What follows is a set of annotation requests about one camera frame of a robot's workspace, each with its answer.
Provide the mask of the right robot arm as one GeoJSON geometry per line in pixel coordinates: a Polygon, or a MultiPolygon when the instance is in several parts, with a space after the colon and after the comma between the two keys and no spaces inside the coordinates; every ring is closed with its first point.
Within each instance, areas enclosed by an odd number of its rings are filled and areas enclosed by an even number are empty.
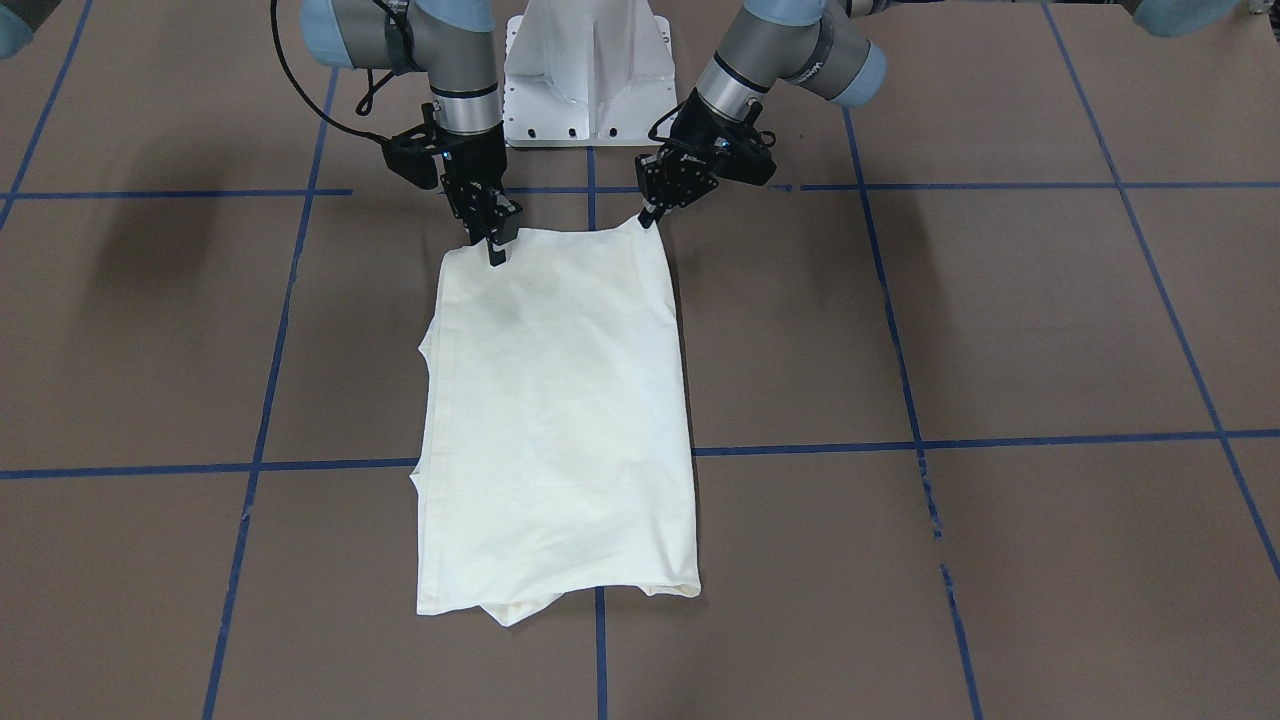
{"type": "Polygon", "coordinates": [[[383,70],[367,97],[398,76],[421,73],[431,97],[421,122],[393,136],[356,128],[388,169],[421,190],[444,191],[468,243],[493,266],[507,259],[522,208],[506,192],[508,163],[488,1],[303,1],[300,28],[311,56],[343,69],[383,70]]]}

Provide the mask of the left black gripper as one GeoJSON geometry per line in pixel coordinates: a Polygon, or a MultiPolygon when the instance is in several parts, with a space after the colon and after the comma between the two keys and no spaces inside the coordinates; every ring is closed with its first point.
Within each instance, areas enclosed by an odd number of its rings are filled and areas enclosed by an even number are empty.
{"type": "Polygon", "coordinates": [[[637,219],[644,228],[657,225],[675,208],[686,208],[716,190],[721,179],[710,172],[713,143],[751,128],[750,115],[726,117],[696,90],[669,115],[675,119],[668,136],[657,135],[659,122],[650,128],[650,138],[660,142],[658,152],[636,158],[637,187],[644,199],[637,219]]]}

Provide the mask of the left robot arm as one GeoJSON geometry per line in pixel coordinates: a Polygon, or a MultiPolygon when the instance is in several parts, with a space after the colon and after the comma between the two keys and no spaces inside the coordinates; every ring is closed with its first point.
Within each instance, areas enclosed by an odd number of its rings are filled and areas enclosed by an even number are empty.
{"type": "Polygon", "coordinates": [[[652,126],[658,151],[635,160],[640,225],[652,228],[721,181],[768,184],[776,137],[756,120],[777,82],[841,108],[873,99],[887,56],[852,18],[874,9],[873,1],[745,1],[689,96],[652,126]]]}

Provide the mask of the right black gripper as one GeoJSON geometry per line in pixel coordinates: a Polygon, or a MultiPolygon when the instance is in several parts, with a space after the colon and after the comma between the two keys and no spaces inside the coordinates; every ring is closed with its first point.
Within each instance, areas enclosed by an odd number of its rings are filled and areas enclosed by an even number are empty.
{"type": "Polygon", "coordinates": [[[506,197],[502,184],[508,167],[500,126],[462,135],[440,129],[442,186],[456,219],[465,225],[486,225],[490,266],[507,260],[508,246],[518,237],[524,209],[506,197]]]}

